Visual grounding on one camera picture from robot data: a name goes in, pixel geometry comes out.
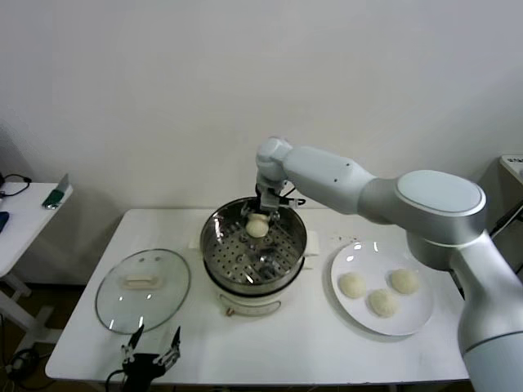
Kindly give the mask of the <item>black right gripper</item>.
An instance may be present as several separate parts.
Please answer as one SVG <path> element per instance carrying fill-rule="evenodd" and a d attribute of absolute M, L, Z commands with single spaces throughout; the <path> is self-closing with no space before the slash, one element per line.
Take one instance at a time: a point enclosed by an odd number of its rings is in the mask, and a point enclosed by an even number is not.
<path fill-rule="evenodd" d="M 269 227 L 277 227 L 281 223 L 281 214 L 278 209 L 284 205 L 283 197 L 280 195 L 284 186 L 284 181 L 257 182 L 258 208 L 254 204 L 245 203 L 240 209 L 240 217 L 249 221 L 252 216 L 269 213 Z"/>

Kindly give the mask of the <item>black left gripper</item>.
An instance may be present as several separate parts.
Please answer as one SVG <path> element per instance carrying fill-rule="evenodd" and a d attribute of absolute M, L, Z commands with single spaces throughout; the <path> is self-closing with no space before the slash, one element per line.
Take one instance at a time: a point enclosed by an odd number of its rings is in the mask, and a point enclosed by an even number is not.
<path fill-rule="evenodd" d="M 173 366 L 181 356 L 181 327 L 176 329 L 171 345 L 164 354 L 136 354 L 134 356 L 144 326 L 144 324 L 140 325 L 131 335 L 128 343 L 121 346 L 123 361 L 128 362 L 123 365 L 126 380 L 123 383 L 122 392 L 147 392 L 152 381 L 166 373 L 166 366 Z"/>

